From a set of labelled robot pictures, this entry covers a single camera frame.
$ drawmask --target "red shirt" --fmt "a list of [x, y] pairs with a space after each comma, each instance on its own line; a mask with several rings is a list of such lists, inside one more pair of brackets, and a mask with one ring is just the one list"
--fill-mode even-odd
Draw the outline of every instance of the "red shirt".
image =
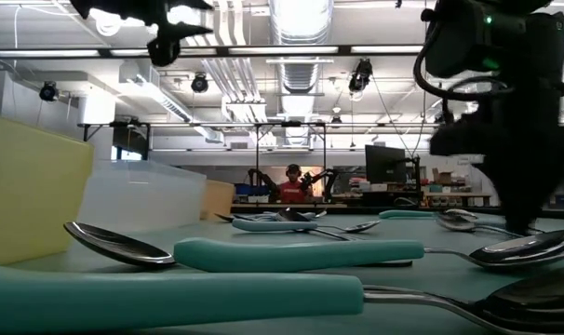
[[282, 203], [303, 203], [305, 200], [305, 192], [301, 190], [301, 182], [283, 182], [278, 188], [280, 189], [280, 201]]

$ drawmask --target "computer monitor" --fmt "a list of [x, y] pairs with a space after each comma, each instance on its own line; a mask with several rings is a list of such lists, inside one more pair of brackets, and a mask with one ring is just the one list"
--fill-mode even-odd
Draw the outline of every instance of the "computer monitor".
[[406, 182], [404, 158], [403, 149], [366, 145], [367, 180], [370, 183]]

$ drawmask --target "person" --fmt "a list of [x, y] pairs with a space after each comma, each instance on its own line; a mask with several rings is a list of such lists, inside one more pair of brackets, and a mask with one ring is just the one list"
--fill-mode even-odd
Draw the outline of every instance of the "person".
[[278, 185], [280, 202], [289, 204], [308, 202], [313, 196], [313, 187], [309, 185], [306, 191], [301, 189], [302, 182], [299, 180], [302, 176], [301, 167], [296, 164], [290, 164], [286, 168], [286, 176], [289, 178], [289, 181]]

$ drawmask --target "teal table surface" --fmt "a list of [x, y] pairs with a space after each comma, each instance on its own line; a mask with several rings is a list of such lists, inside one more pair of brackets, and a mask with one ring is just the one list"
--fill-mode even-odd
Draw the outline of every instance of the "teal table surface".
[[[321, 224], [348, 227], [375, 216], [328, 215]], [[564, 228], [564, 221], [538, 220], [536, 228], [551, 231]], [[246, 233], [230, 223], [200, 222], [165, 231], [133, 235], [140, 240], [172, 252], [174, 244], [185, 237], [206, 237], [246, 244], [289, 244], [331, 241], [329, 237], [301, 233]], [[507, 239], [497, 233], [454, 233], [445, 231], [430, 220], [388, 220], [369, 232], [367, 239], [416, 239], [427, 247], [452, 248], [472, 252]], [[140, 269], [107, 259], [73, 242], [61, 254], [24, 261], [11, 266], [50, 272], [135, 273]], [[564, 261], [534, 269], [543, 272], [564, 266]], [[193, 273], [197, 270], [177, 266], [171, 273]], [[385, 285], [414, 288], [461, 300], [479, 300], [497, 288], [531, 275], [532, 272], [500, 275], [487, 272], [474, 264], [451, 255], [426, 255], [409, 268], [338, 268], [316, 271], [320, 274], [354, 275], [365, 285]], [[429, 306], [367, 304], [362, 315], [296, 317], [273, 320], [245, 321], [176, 328], [146, 329], [126, 334], [488, 334], [489, 332], [450, 312]]]

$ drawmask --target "brown box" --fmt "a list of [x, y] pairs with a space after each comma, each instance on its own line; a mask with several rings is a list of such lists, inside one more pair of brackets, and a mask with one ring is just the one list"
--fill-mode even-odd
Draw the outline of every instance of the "brown box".
[[228, 182], [206, 181], [200, 220], [219, 220], [214, 214], [230, 215], [230, 208], [235, 198], [235, 186]]
[[433, 171], [433, 179], [434, 183], [438, 184], [451, 184], [451, 171], [450, 172], [439, 172], [439, 169], [434, 167]]

